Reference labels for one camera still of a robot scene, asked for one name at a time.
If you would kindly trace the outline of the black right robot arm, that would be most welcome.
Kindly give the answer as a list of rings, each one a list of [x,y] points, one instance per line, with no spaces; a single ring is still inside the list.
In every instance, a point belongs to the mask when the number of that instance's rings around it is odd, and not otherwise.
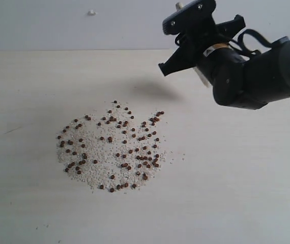
[[[196,69],[212,86],[218,105],[257,110],[290,98],[290,38],[269,42],[247,29],[241,15],[220,24],[210,16],[168,17],[162,28],[178,46],[159,65],[162,73]]]

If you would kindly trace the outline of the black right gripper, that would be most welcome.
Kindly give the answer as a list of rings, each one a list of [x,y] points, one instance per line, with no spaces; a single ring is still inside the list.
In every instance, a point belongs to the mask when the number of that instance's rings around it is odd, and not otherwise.
[[[243,80],[242,57],[229,43],[246,26],[244,18],[216,24],[210,17],[191,29],[175,36],[177,50],[165,62],[159,64],[164,76],[198,67],[209,81]]]

